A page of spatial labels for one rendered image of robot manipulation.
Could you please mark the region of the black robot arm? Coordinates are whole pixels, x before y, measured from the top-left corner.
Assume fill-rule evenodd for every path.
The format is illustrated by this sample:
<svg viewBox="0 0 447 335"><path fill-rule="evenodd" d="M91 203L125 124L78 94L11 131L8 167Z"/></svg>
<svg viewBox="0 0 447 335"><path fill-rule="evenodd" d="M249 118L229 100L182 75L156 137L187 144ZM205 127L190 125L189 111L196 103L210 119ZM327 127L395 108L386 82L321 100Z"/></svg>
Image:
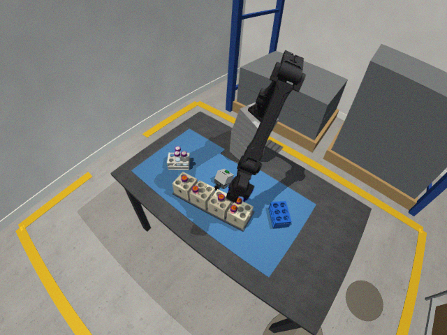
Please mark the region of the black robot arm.
<svg viewBox="0 0 447 335"><path fill-rule="evenodd" d="M226 195L228 201L234 203L239 197L245 196L251 176L259 173L262 167L261 158L265 144L285 100L292 90L299 92L305 80L306 74L302 72L303 63L303 57L293 55L293 53L285 50L281 63L276 62L270 76L272 83L268 88L261 89L256 104L249 107L248 111L260 121L260 125L237 165L237 176L235 176L232 187ZM286 83L287 81L292 82L293 85Z"/></svg>

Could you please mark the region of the cream block with round holes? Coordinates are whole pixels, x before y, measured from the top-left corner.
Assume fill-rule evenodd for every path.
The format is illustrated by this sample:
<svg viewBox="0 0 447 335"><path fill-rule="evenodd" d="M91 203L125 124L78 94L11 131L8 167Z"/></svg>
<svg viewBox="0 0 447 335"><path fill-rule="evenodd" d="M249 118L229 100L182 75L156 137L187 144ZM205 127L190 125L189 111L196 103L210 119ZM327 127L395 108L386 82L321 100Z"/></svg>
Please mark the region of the cream block with round holes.
<svg viewBox="0 0 447 335"><path fill-rule="evenodd" d="M181 177L183 175L186 175L188 177L188 182L186 184L182 183ZM191 191L191 188L195 186L197 183L198 180L196 178L182 172L181 175L178 178L176 178L176 180L173 182L174 193L184 198L185 200L189 201L190 199L189 193Z"/></svg>
<svg viewBox="0 0 447 335"><path fill-rule="evenodd" d="M199 206L200 208L206 210L207 209L207 203L209 202L210 198L215 193L215 187L206 184L202 181L199 181L196 186L198 186L198 193L193 194L192 191L190 191L190 201L191 203Z"/></svg>
<svg viewBox="0 0 447 335"><path fill-rule="evenodd" d="M225 195L225 199L223 202L218 201L218 194L221 193ZM217 191L214 193L214 195L210 198L209 202L207 203L208 211L222 219L225 219L225 217L227 216L227 212L230 209L230 206L233 204L232 202L229 202L226 199L226 195L227 193L224 193L223 191L217 189Z"/></svg>
<svg viewBox="0 0 447 335"><path fill-rule="evenodd" d="M230 209L228 210L226 221L243 229L251 216L253 208L250 204L242 201L242 204L237 206L238 211L235 214L232 214Z"/></svg>

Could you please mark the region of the blue flat mat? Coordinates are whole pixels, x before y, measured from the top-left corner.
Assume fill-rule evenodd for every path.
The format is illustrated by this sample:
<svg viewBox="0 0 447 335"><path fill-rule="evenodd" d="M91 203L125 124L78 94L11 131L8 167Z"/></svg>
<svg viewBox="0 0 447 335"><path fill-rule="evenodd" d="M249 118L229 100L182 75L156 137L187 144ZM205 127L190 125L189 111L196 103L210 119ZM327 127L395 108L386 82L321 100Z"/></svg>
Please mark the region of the blue flat mat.
<svg viewBox="0 0 447 335"><path fill-rule="evenodd" d="M168 169L168 154L175 152L177 146L181 147L181 152L189 153L189 170ZM255 188L245 202L253 206L255 212L243 232L173 195L172 183L182 172L213 187L218 170L226 169L234 174L234 179L238 164L222 155L224 150L188 129L132 172L208 235L269 278L316 204L260 170L249 180ZM269 206L271 202L280 201L286 201L292 222L287 228L273 229Z"/></svg>

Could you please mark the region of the blue tube rack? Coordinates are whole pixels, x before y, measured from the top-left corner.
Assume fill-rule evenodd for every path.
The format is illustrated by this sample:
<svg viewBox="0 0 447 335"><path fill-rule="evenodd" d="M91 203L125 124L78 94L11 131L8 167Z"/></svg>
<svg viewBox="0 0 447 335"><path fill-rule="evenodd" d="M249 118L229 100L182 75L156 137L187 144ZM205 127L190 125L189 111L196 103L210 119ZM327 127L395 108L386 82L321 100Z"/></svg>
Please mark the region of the blue tube rack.
<svg viewBox="0 0 447 335"><path fill-rule="evenodd" d="M273 229L287 228L291 224L291 217L288 211L286 201L271 202L269 206L269 212L271 221L273 221L272 222Z"/></svg>

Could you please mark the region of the white tube rack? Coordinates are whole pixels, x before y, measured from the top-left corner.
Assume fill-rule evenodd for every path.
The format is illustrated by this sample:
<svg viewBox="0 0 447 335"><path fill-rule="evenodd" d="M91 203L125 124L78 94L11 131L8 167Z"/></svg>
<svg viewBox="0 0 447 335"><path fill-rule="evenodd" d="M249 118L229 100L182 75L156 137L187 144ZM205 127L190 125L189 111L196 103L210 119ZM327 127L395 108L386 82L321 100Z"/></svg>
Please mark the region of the white tube rack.
<svg viewBox="0 0 447 335"><path fill-rule="evenodd" d="M190 163L190 155L189 153L187 153L187 162L182 162L182 156L180 156L180 162L176 162L175 161L175 157L171 156L171 154L174 153L169 153L168 154L168 161L167 161L167 165L168 165L168 169L169 170L189 170L189 163ZM176 165L176 163L180 163L181 165ZM183 165L183 164L187 164L187 165Z"/></svg>

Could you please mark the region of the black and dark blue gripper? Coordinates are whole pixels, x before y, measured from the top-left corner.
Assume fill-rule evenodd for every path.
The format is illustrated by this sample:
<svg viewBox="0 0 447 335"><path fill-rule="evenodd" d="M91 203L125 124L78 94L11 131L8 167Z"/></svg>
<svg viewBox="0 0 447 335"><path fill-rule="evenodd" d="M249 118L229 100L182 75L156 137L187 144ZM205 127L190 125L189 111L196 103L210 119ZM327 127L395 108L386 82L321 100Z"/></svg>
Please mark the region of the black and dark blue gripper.
<svg viewBox="0 0 447 335"><path fill-rule="evenodd" d="M228 190L230 190L230 188L232 187L232 182L229 184L229 186L228 186L229 189ZM254 185L249 184L249 188L247 190L247 194L243 197L243 202L245 202L246 200L249 199L249 196L253 192L253 189L254 189Z"/></svg>

